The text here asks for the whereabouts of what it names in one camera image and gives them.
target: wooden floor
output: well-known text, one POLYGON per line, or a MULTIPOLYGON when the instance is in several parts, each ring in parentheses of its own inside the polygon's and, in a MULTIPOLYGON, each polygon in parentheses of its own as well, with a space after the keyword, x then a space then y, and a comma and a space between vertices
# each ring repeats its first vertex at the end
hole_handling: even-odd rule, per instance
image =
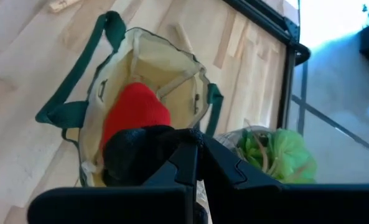
MULTIPOLYGON (((297 21, 284 0, 267 1, 297 21)), ((121 13, 180 47, 180 22, 207 76, 225 101, 218 133, 249 122, 275 127, 285 46, 221 0, 84 0, 59 14, 45 0, 0 0, 0 223, 25 223, 29 202, 41 192, 74 186, 75 148, 60 131, 34 120, 82 51, 96 18, 121 13)), ((110 53, 102 40, 71 99, 85 97, 95 68, 110 53)))

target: canvas tote bag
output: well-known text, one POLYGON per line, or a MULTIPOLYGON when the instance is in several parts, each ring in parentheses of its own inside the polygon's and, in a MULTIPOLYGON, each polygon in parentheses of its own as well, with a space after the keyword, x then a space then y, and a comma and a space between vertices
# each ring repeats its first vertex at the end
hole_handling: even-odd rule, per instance
POLYGON ((36 121, 62 128, 62 137, 79 149, 82 186, 105 186, 99 150, 103 123, 129 78, 141 77, 170 111, 171 126, 175 129, 195 127, 212 104, 206 133, 213 135, 223 96, 208 81, 205 72, 194 55, 144 29, 126 31, 119 14, 109 11, 98 18, 81 56, 38 112, 36 121), (104 32, 112 54, 97 67, 86 100, 67 103, 104 32))

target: red beanie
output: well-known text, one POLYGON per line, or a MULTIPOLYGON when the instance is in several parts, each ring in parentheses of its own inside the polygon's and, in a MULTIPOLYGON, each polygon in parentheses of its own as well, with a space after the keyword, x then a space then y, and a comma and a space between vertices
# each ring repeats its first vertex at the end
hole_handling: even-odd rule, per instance
POLYGON ((101 148, 120 130, 154 125, 170 126, 169 110, 146 85, 129 84, 107 114, 101 148))

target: green strap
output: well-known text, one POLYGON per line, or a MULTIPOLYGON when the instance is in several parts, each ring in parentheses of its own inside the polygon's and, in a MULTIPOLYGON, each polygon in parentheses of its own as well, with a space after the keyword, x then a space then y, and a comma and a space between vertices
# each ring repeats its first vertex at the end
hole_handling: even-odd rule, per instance
POLYGON ((212 112, 210 113, 209 123, 205 134, 209 136, 213 136, 215 134, 217 122, 220 116, 220 110, 222 109, 223 99, 224 97, 220 93, 216 84, 208 84, 207 103, 212 104, 212 112))
POLYGON ((85 49, 60 87, 37 113, 35 117, 37 122, 49 123, 63 129, 83 126, 88 102, 65 102, 90 63, 104 30, 113 52, 118 51, 121 41, 124 39, 126 26, 117 12, 109 11, 97 19, 85 49))

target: black metal frame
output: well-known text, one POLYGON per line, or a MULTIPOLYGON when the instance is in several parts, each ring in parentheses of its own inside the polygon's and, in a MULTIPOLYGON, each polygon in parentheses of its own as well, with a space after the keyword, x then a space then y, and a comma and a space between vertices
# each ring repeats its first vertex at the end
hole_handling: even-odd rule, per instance
POLYGON ((262 0, 224 0, 255 24, 269 32, 286 45, 286 58, 281 99, 278 111, 278 128, 286 128, 287 114, 291 101, 292 74, 294 67, 310 58, 310 50, 299 43, 300 27, 280 15, 262 0))

